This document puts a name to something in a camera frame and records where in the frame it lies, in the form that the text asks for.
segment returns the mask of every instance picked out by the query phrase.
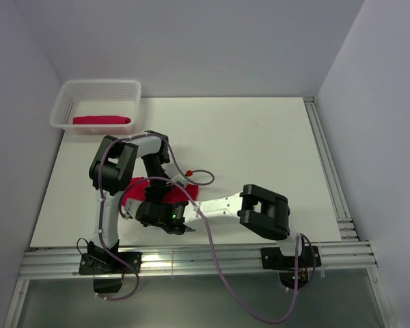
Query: folded red cloth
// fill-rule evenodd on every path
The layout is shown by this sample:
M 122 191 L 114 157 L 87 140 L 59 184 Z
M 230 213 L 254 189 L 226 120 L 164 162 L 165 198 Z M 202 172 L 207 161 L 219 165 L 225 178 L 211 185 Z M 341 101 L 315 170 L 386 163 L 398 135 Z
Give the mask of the folded red cloth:
M 138 180 L 141 180 L 141 179 L 142 179 L 142 177 L 141 178 L 133 178 L 129 185 L 131 185 L 134 182 L 137 182 Z M 141 201 L 145 200 L 146 197 L 144 196 L 144 189 L 148 185 L 149 185 L 149 181 L 144 181 L 144 182 L 141 182 L 141 183 L 137 184 L 135 187 L 133 187 L 123 197 L 122 205 L 123 206 L 126 205 L 126 200 L 128 198 L 133 198 L 134 200 L 141 200 Z M 185 188 L 185 190 L 187 190 L 187 192 L 190 194 L 190 196 L 194 200 L 197 199 L 197 195 L 199 195 L 199 186 L 196 186 L 195 184 L 188 184 L 187 187 Z M 186 195 L 181 190 L 179 190 L 179 188 L 175 187 L 164 196 L 163 203 L 175 204 L 175 203 L 179 203 L 179 202 L 185 202 L 186 200 L 188 200 Z
M 73 124 L 128 124 L 130 118 L 116 115 L 104 116 L 77 116 L 73 118 Z

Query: table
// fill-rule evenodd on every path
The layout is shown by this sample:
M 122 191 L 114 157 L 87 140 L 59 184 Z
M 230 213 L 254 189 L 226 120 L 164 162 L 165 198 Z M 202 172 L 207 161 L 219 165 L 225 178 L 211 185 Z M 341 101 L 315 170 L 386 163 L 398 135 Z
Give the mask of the table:
M 181 168 L 216 175 L 215 183 L 200 188 L 199 200 L 233 195 L 254 183 L 285 195 L 290 220 L 312 241 L 341 241 L 302 98 L 144 98 L 135 133 L 148 129 L 169 136 Z M 102 138 L 64 134 L 31 247 L 73 247 L 79 237 L 91 238 L 97 202 L 88 169 Z M 172 163 L 165 167 L 176 174 Z M 134 176 L 145 174 L 137 160 Z M 217 244 L 273 242 L 239 224 L 211 228 Z M 123 246 L 208 243 L 205 229 L 173 236 L 119 219 L 118 231 Z

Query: gray wall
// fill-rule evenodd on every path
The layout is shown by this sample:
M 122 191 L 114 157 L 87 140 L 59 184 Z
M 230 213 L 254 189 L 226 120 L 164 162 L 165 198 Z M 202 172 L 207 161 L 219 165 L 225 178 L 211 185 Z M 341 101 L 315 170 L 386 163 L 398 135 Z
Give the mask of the gray wall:
M 10 0 L 0 0 L 0 327 L 57 153 L 59 78 Z
M 410 1 L 366 0 L 318 106 L 358 232 L 410 327 Z
M 144 96 L 313 96 L 364 0 L 15 0 L 62 81 Z

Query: white plastic bin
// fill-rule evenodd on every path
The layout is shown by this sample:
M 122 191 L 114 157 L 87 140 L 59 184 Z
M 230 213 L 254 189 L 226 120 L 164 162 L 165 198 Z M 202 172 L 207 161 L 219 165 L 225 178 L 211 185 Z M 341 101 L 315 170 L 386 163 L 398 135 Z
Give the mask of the white plastic bin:
M 128 135 L 139 109 L 141 84 L 135 80 L 70 80 L 57 95 L 50 124 L 81 135 Z M 87 115 L 119 115 L 128 124 L 73 124 L 73 118 Z

